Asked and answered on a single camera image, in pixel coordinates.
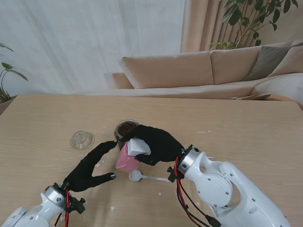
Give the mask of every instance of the white spoon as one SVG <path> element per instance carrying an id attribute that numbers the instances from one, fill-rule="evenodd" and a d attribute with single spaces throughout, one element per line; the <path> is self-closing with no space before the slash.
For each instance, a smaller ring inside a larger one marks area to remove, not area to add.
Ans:
<path id="1" fill-rule="evenodd" d="M 153 177 L 153 176 L 144 176 L 141 174 L 141 172 L 139 170 L 134 170 L 131 173 L 129 173 L 129 179 L 131 181 L 139 181 L 142 178 L 146 178 L 146 179 L 152 179 L 152 180 L 157 180 L 157 181 L 166 181 L 166 182 L 170 182 L 168 179 L 166 178 L 160 178 L 160 177 Z"/>

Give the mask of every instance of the sheer curtain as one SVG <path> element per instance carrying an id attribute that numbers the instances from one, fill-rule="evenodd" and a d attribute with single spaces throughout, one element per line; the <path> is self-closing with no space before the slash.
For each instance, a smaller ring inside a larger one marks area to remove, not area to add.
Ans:
<path id="1" fill-rule="evenodd" d="M 5 0 L 0 60 L 29 82 L 7 76 L 11 95 L 106 89 L 103 74 L 123 56 L 180 52 L 185 0 Z"/>

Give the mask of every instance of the black glove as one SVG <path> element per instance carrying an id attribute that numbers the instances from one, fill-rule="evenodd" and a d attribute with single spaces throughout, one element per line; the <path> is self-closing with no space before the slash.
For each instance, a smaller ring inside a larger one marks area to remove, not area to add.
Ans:
<path id="1" fill-rule="evenodd" d="M 92 177 L 92 173 L 102 156 L 113 149 L 117 145 L 117 142 L 108 141 L 99 144 L 95 149 L 89 152 L 85 158 L 83 158 L 76 168 L 64 179 L 63 183 L 69 183 L 69 190 L 74 192 L 81 192 L 91 187 L 96 187 L 102 183 L 113 180 L 116 178 L 116 174 L 108 173 L 102 176 Z"/>
<path id="2" fill-rule="evenodd" d="M 151 166 L 159 161 L 175 161 L 183 149 L 183 146 L 172 135 L 162 129 L 138 125 L 122 140 L 126 142 L 134 137 L 144 140 L 151 149 L 150 155 L 137 155 L 136 159 Z"/>

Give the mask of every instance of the red wire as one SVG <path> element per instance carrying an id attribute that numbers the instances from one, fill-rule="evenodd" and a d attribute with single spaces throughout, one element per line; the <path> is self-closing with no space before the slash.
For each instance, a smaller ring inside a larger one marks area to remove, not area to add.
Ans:
<path id="1" fill-rule="evenodd" d="M 176 160 L 175 160 L 175 175 L 176 176 L 178 176 L 178 168 L 177 168 L 178 160 L 179 160 L 179 157 L 176 157 Z M 177 187 L 179 189 L 181 200 L 182 200 L 184 206 L 186 206 L 186 202 L 185 202 L 185 199 L 183 197 L 182 190 L 181 190 L 180 179 L 177 179 Z M 187 213 L 188 217 L 195 223 L 195 220 L 189 215 L 187 210 L 186 210 L 186 213 Z"/>
<path id="2" fill-rule="evenodd" d="M 66 190 L 66 208 L 70 207 L 70 194 L 68 189 Z M 69 218 L 69 213 L 67 212 L 67 210 L 65 210 L 65 227 L 68 226 L 68 218 Z"/>
<path id="3" fill-rule="evenodd" d="M 179 157 L 176 157 L 176 160 L 175 160 L 175 175 L 176 176 L 178 176 L 178 167 L 177 167 L 178 160 L 179 160 Z M 186 203 L 185 203 L 185 200 L 184 200 L 184 197 L 183 197 L 183 194 L 182 194 L 181 186 L 180 186 L 180 179 L 177 179 L 177 187 L 178 187 L 179 192 L 180 192 L 181 200 L 182 200 L 184 206 L 186 206 Z"/>

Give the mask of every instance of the gray cushion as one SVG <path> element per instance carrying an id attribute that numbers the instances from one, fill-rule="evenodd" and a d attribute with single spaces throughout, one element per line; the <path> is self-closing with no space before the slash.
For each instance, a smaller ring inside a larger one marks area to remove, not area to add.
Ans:
<path id="1" fill-rule="evenodd" d="M 303 43 L 299 43 L 294 46 L 302 46 Z M 256 79 L 262 79 L 267 77 L 278 64 L 283 60 L 289 51 L 290 47 L 271 47 L 271 46 L 262 46 L 259 52 L 257 61 L 252 68 L 250 74 L 243 79 L 243 81 L 250 81 Z"/>

